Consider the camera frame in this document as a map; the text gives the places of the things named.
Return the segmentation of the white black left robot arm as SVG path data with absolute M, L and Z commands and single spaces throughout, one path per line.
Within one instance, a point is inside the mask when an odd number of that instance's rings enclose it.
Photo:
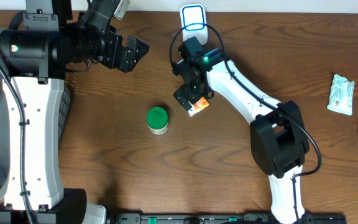
M 116 34 L 128 0 L 94 0 L 73 20 L 70 1 L 27 1 L 24 29 L 0 33 L 0 72 L 9 113 L 10 164 L 0 223 L 111 223 L 84 189 L 66 189 L 58 148 L 70 109 L 66 66 L 96 62 L 130 72 L 149 51 Z

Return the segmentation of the green lid white jar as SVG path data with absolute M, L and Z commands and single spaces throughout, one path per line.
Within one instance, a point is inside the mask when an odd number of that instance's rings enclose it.
M 168 113 L 161 107 L 149 109 L 146 115 L 146 122 L 150 132 L 153 134 L 161 135 L 168 131 Z

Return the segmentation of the teal white snack packet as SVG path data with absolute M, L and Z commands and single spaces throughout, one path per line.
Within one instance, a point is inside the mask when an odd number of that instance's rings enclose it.
M 351 116 L 354 87 L 354 81 L 334 74 L 327 109 Z

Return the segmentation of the small orange snack box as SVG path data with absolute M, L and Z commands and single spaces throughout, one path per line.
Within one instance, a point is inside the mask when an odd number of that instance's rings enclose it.
M 205 97 L 200 98 L 196 103 L 190 102 L 191 108 L 187 111 L 189 117 L 193 117 L 209 106 L 209 102 Z

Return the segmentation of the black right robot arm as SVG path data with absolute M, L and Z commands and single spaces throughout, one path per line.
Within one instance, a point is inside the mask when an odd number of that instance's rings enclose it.
M 190 116 L 219 93 L 246 119 L 250 127 L 251 153 L 268 176 L 271 213 L 279 223 L 295 223 L 305 214 L 299 179 L 303 175 L 310 137 L 298 105 L 268 96 L 238 71 L 223 49 L 205 51 L 195 37 L 178 48 L 182 57 L 173 62 L 173 74 L 184 84 L 173 94 Z

